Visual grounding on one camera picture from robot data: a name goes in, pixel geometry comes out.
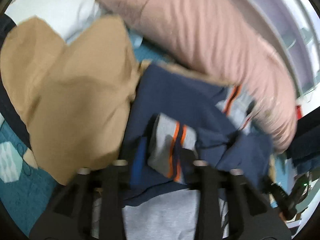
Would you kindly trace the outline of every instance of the blue fabric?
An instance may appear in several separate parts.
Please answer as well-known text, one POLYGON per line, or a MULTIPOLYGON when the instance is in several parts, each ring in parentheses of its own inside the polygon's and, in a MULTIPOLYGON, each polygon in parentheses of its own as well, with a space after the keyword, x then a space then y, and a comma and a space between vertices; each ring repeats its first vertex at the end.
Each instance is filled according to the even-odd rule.
POLYGON ((141 46, 143 37, 138 34, 135 30, 129 29, 129 38, 134 49, 137 49, 141 46))
MULTIPOLYGON (((156 116, 163 113, 198 131, 200 155, 213 166, 224 170, 242 168, 247 171, 244 172, 248 179, 252 179, 257 186, 260 174, 268 172, 271 138, 265 134, 238 134, 225 114, 215 107, 226 96, 227 88, 172 74, 151 64, 141 78, 131 108, 120 158, 130 160, 135 155, 137 148, 133 145, 140 137, 147 137, 149 141, 156 116)), ((147 147, 143 149, 146 155, 141 172, 143 176, 140 176, 140 186, 124 196, 127 205, 136 205, 156 195, 185 187, 150 168, 146 163, 147 147)))
POLYGON ((134 49, 133 52, 138 61, 152 59, 155 61, 162 60, 168 62, 165 52, 146 40, 143 40, 142 45, 139 48, 134 49))
POLYGON ((320 167, 320 125, 295 137, 288 149, 293 165, 298 174, 304 174, 320 167))
POLYGON ((258 189, 268 174, 272 139, 269 135, 253 132, 235 134, 235 138, 203 129, 197 131, 197 152, 200 159, 206 160, 221 171, 241 169, 247 179, 258 189))
POLYGON ((143 177, 143 166, 146 162, 147 138, 141 137, 131 168, 130 185, 138 186, 143 177))
MULTIPOLYGON (((27 147, 4 122, 0 128, 0 143, 7 141, 22 157, 27 147)), ((27 236, 45 210, 56 185, 57 182, 47 172, 35 170, 25 162, 18 181, 4 183, 0 180, 0 199, 13 221, 27 236)))

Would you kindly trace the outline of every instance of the tan pillow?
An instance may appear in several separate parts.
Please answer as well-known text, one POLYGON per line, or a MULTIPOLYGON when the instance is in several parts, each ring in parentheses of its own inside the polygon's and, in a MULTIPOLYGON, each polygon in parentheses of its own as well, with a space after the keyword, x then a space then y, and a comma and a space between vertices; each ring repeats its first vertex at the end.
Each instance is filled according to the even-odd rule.
POLYGON ((117 158, 140 76, 120 17, 98 20, 70 47, 32 18, 9 33, 0 65, 36 163, 59 183, 117 158))

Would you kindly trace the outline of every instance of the clothing pile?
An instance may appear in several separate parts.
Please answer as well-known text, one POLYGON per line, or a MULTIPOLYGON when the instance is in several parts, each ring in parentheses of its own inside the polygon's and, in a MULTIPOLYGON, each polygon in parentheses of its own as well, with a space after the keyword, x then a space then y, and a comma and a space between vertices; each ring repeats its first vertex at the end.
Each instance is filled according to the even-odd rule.
POLYGON ((23 126, 25 161, 66 185, 82 167, 131 160, 128 218, 163 194, 171 195, 161 203, 181 196, 196 205, 180 147, 219 170, 240 168, 261 188, 270 155, 286 150, 296 129, 295 89, 275 49, 229 0, 98 1, 118 15, 72 42, 41 17, 16 27, 1 17, 0 112, 13 130, 23 126), (184 66, 138 62, 125 24, 184 66))
POLYGON ((298 174, 305 174, 320 167, 320 107, 298 121, 296 135, 286 151, 292 158, 298 174))

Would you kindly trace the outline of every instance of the navy blue fabric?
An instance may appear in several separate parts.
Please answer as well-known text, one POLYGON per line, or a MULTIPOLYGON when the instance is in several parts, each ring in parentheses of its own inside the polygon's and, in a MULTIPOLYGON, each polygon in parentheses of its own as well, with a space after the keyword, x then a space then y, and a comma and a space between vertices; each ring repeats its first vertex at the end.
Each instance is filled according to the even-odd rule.
POLYGON ((296 137, 288 153, 298 174, 304 174, 320 167, 320 125, 296 137))
POLYGON ((320 125, 320 106, 298 120, 297 131, 293 141, 320 125))
POLYGON ((221 171, 241 169, 247 179, 261 189, 262 178, 269 170, 271 137, 257 132, 249 135, 238 132, 234 138, 227 138, 223 135, 223 128, 220 128, 220 134, 203 129, 197 131, 196 149, 199 158, 221 171))
POLYGON ((261 150, 261 152, 259 152, 260 148, 256 148, 260 143, 260 137, 252 136, 251 138, 242 135, 238 138, 238 131, 234 125, 225 114, 215 107, 217 102, 224 100, 226 96, 227 88, 172 74, 155 64, 148 67, 141 78, 136 99, 131 108, 119 157, 129 160, 133 166, 137 163, 141 166, 141 161, 144 162, 139 180, 135 179, 132 190, 124 195, 126 205, 141 204, 154 196, 186 187, 164 177, 147 165, 148 141, 152 134, 154 121, 159 113, 164 113, 181 124, 196 129, 200 133, 198 137, 202 138, 199 141, 199 145, 203 146, 201 154, 207 156, 208 161, 213 164, 217 163, 227 169, 227 163, 230 161, 231 168, 237 168, 241 163, 243 168, 252 169, 252 162, 248 164, 241 162, 241 156, 245 156, 256 161, 255 171, 264 170, 262 166, 263 168, 268 166, 272 147, 270 136, 261 135, 261 138, 264 139, 262 147, 266 147, 265 151, 261 150), (141 140, 141 137, 146 137, 147 140, 141 140), (234 142, 237 142, 234 148, 228 151, 234 142), (216 153, 220 157, 214 161, 216 153), (257 154, 258 157, 254 159, 253 154, 257 154))

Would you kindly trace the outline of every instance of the orange stripe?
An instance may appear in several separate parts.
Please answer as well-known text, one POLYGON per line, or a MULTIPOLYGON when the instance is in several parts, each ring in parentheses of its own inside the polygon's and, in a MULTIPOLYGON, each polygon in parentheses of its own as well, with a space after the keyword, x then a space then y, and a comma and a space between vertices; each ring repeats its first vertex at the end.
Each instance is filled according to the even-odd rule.
POLYGON ((223 113, 226 113, 226 111, 227 111, 227 109, 228 109, 228 106, 229 106, 229 104, 230 104, 230 100, 231 100, 231 98, 233 97, 233 95, 235 94, 236 90, 237 90, 237 86, 234 86, 232 92, 231 92, 230 95, 229 95, 229 98, 227 99, 226 105, 225 105, 225 107, 224 107, 224 109, 223 109, 223 111, 222 111, 223 113))
POLYGON ((180 127, 180 124, 177 122, 176 123, 176 130, 174 131, 174 135, 173 135, 171 147, 170 147, 170 153, 169 153, 169 173, 167 175, 168 178, 171 178, 173 176, 172 152, 173 152, 174 144, 175 144, 177 136, 178 136, 179 127, 180 127))
POLYGON ((232 106, 232 103, 235 101, 235 99, 238 97, 238 95, 240 94, 241 92, 241 85, 238 86, 238 90, 236 91, 236 94, 234 95, 234 97, 231 99, 231 101, 229 102, 229 105, 228 105, 228 108, 227 108, 227 111, 226 111, 226 115, 229 115, 230 114, 230 111, 231 111, 231 106, 232 106))
MULTIPOLYGON (((184 139, 186 138, 187 127, 184 125, 182 129, 183 129, 183 133, 182 133, 182 137, 181 137, 181 147, 183 147, 184 139)), ((177 163, 177 176, 174 178, 174 181, 175 182, 179 182, 180 177, 181 177, 181 165, 180 165, 180 160, 178 160, 178 163, 177 163)))
POLYGON ((247 117, 247 119, 245 120, 245 122, 244 122, 244 124, 242 125, 242 127, 241 127, 240 130, 243 130, 243 129, 248 125, 250 119, 251 119, 251 116, 247 117))

